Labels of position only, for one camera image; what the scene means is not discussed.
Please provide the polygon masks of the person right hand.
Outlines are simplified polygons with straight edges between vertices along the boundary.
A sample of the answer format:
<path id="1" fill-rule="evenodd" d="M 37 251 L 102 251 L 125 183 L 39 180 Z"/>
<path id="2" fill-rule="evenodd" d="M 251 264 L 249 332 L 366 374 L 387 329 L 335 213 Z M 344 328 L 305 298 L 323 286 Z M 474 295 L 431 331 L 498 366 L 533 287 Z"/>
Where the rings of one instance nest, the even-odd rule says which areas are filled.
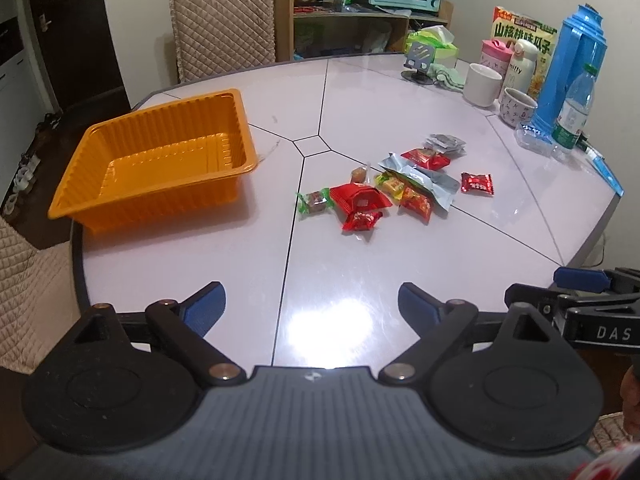
<path id="1" fill-rule="evenodd" d="M 627 434 L 638 438 L 640 432 L 640 382 L 634 368 L 626 371 L 620 384 L 620 397 L 623 400 L 623 426 Z"/>

